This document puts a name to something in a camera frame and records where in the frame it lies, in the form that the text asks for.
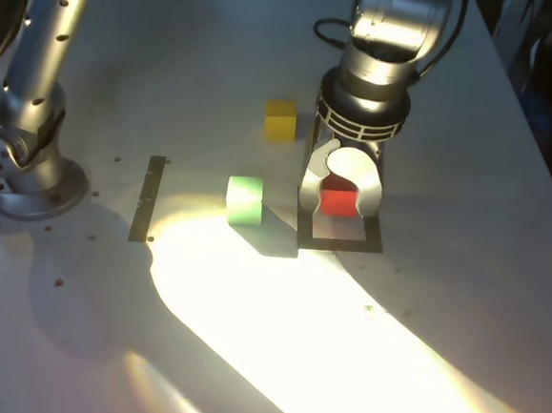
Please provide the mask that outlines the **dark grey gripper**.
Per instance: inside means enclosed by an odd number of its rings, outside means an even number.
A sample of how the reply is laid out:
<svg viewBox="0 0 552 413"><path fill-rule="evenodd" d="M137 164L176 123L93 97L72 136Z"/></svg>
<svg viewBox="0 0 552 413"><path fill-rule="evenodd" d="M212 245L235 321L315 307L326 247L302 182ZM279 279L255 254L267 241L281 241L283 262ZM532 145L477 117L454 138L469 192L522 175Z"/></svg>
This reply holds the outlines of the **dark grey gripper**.
<svg viewBox="0 0 552 413"><path fill-rule="evenodd" d="M356 207L360 216L375 216L382 199L383 143L341 137L317 122L314 148L299 187L298 199L303 210L317 211L321 204L321 185L333 173L357 188Z"/></svg>

